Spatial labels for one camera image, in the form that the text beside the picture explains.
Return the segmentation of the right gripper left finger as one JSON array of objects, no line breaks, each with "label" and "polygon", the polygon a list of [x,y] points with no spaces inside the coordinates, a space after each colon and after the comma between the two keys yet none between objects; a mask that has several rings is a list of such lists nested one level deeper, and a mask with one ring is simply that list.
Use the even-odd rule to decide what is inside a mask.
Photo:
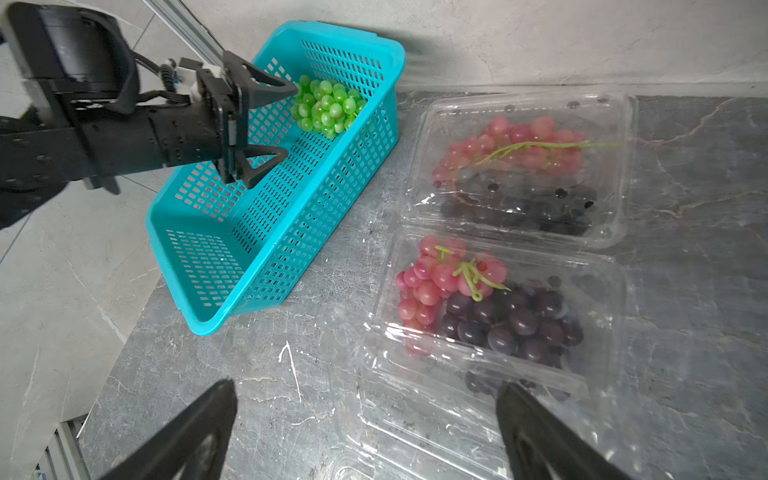
[{"label": "right gripper left finger", "polygon": [[219,479],[238,400],[235,383],[214,383],[105,479]]}]

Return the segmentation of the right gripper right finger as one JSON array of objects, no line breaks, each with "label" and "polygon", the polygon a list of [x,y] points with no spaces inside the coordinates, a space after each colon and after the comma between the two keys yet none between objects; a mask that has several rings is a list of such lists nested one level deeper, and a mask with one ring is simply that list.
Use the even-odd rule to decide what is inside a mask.
[{"label": "right gripper right finger", "polygon": [[618,419],[576,401],[539,401],[522,385],[502,384],[496,417],[515,479],[634,479],[636,446]]}]

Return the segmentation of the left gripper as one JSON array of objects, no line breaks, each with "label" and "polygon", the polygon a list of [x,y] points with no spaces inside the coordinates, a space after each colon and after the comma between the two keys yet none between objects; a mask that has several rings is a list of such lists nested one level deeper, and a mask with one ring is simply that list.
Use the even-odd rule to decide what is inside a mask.
[{"label": "left gripper", "polygon": [[77,129],[84,159],[77,178],[92,188],[115,176],[212,162],[220,180],[258,185],[288,157],[281,147],[240,146],[240,109],[254,110],[298,93],[290,80],[271,75],[231,51],[223,52],[226,77],[195,71],[199,98],[167,90],[139,91],[131,76],[77,97]]}]

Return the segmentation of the teal plastic basket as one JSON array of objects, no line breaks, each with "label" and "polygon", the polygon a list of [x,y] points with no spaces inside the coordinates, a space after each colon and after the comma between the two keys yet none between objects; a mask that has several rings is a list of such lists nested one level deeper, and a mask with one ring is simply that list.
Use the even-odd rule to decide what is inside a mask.
[{"label": "teal plastic basket", "polygon": [[287,158],[253,188],[224,184],[212,163],[176,168],[146,218],[150,244],[190,330],[282,303],[398,140],[396,84],[406,54],[396,41],[313,21],[290,21],[254,58],[297,81],[307,74],[359,91],[351,128],[334,139],[306,132],[290,100],[254,110],[249,138]]}]

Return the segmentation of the red grape bunch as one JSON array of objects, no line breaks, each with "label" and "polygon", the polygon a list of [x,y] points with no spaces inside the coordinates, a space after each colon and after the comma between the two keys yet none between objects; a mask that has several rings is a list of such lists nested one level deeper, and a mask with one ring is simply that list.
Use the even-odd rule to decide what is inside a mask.
[{"label": "red grape bunch", "polygon": [[470,254],[456,237],[424,236],[418,257],[395,277],[401,325],[482,346],[498,320],[494,295],[511,291],[506,279],[506,266],[492,254]]},{"label": "red grape bunch", "polygon": [[542,174],[559,178],[576,176],[586,166],[586,156],[615,149],[616,142],[596,141],[585,133],[563,128],[548,115],[529,123],[512,123],[497,116],[477,136],[452,144],[432,171],[438,188],[455,186],[472,174]]}]

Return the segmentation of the dark purple grape bunch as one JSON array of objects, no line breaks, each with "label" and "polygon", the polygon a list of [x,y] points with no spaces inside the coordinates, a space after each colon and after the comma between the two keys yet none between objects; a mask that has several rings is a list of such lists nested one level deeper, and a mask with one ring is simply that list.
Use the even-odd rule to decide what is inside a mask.
[{"label": "dark purple grape bunch", "polygon": [[597,192],[585,185],[501,184],[462,180],[439,203],[440,214],[456,221],[503,229],[582,236],[592,227]]}]

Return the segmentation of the clear plastic clamshell container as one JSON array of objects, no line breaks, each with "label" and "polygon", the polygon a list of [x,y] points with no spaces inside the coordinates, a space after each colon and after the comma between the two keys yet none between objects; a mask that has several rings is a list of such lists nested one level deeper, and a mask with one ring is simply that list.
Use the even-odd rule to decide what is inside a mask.
[{"label": "clear plastic clamshell container", "polygon": [[637,101],[617,89],[454,96],[425,111],[405,220],[601,249],[627,231]]}]

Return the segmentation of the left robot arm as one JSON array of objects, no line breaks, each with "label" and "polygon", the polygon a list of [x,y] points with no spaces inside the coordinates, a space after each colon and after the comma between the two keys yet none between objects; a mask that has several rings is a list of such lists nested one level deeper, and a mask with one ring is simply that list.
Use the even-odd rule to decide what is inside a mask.
[{"label": "left robot arm", "polygon": [[221,181],[255,187],[287,156],[248,139],[250,112],[293,96],[292,82],[226,52],[223,71],[195,63],[198,96],[143,91],[117,20],[77,6],[10,3],[1,42],[31,103],[1,120],[1,224],[10,227],[82,181],[116,192],[116,178],[212,162]]}]

